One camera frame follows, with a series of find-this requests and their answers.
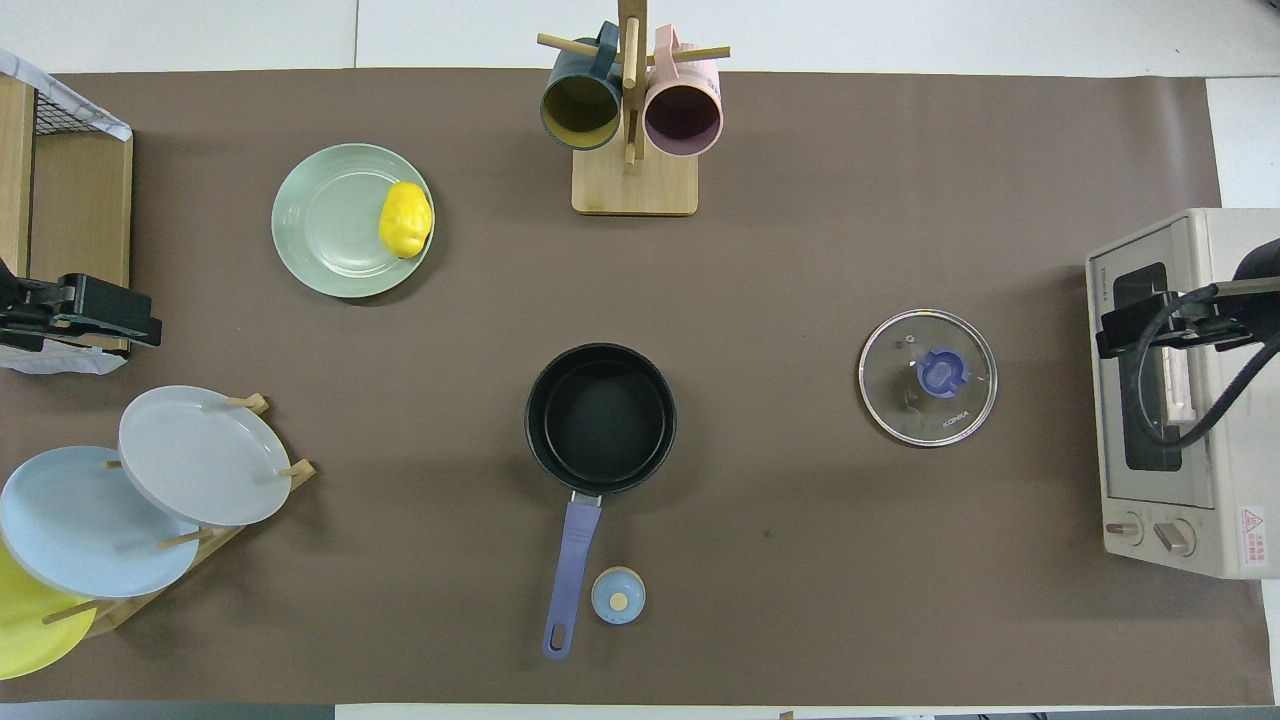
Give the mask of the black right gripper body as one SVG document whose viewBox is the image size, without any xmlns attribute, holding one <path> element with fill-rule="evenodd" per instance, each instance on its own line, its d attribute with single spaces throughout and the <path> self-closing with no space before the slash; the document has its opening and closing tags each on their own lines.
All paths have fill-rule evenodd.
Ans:
<svg viewBox="0 0 1280 720">
<path fill-rule="evenodd" d="M 1212 345 L 1220 352 L 1253 343 L 1251 300 L 1247 295 L 1222 293 L 1219 284 L 1210 284 L 1185 293 L 1185 325 L 1190 332 L 1188 347 Z"/>
</svg>

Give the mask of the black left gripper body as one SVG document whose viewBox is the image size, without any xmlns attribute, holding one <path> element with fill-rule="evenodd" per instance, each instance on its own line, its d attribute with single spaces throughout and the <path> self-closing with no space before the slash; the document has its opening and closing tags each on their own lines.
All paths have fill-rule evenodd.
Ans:
<svg viewBox="0 0 1280 720">
<path fill-rule="evenodd" d="M 70 297 L 70 274 L 55 282 L 15 275 L 1 261 L 1 345 L 31 352 L 45 340 L 70 338 L 70 327 L 56 327 L 52 305 Z"/>
</svg>

